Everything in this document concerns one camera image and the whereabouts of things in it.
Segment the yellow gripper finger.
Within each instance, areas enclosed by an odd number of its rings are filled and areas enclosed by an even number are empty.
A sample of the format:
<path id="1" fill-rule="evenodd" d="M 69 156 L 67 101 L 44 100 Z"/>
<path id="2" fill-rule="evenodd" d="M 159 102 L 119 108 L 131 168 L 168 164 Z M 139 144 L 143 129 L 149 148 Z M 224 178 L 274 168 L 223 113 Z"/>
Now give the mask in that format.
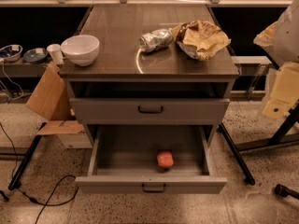
<path id="1" fill-rule="evenodd" d="M 268 47 L 273 45 L 274 34 L 276 31 L 277 22 L 273 22 L 262 32 L 255 36 L 253 43 L 260 47 Z"/>
<path id="2" fill-rule="evenodd" d="M 281 119 L 299 100 L 299 63 L 285 62 L 277 71 L 274 85 L 262 114 Z"/>

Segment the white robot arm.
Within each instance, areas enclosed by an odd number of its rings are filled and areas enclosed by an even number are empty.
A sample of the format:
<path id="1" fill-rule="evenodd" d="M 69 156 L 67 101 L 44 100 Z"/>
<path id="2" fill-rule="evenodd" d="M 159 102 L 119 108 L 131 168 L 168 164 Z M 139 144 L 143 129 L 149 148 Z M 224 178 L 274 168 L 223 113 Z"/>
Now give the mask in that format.
<path id="1" fill-rule="evenodd" d="M 262 114 L 269 119 L 281 119 L 299 100 L 299 0 L 293 0 L 253 43 L 279 66 Z"/>

